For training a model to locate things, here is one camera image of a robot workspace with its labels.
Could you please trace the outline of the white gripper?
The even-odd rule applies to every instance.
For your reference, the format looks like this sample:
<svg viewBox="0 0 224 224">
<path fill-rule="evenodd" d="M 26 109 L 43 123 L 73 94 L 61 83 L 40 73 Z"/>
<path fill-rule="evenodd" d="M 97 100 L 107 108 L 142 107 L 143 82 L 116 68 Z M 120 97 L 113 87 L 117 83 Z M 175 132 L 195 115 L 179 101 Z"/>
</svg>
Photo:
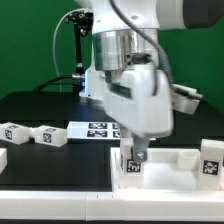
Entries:
<svg viewBox="0 0 224 224">
<path fill-rule="evenodd" d="M 105 91 L 105 113 L 133 134 L 133 160 L 147 160 L 150 139 L 166 137 L 173 130 L 173 112 L 169 84 L 154 66 L 135 65 L 121 74 L 120 84 Z"/>
</svg>

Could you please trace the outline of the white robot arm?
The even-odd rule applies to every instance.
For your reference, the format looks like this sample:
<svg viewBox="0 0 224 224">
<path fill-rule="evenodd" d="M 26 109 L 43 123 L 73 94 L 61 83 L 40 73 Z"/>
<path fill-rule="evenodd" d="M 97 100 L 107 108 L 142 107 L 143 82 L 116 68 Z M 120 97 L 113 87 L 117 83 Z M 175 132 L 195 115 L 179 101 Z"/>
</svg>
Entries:
<svg viewBox="0 0 224 224">
<path fill-rule="evenodd" d="M 224 0 L 75 0 L 93 14 L 94 71 L 103 107 L 125 129 L 133 160 L 147 160 L 151 138 L 173 130 L 173 112 L 193 112 L 202 96 L 176 85 L 160 30 L 203 29 L 224 17 Z"/>
</svg>

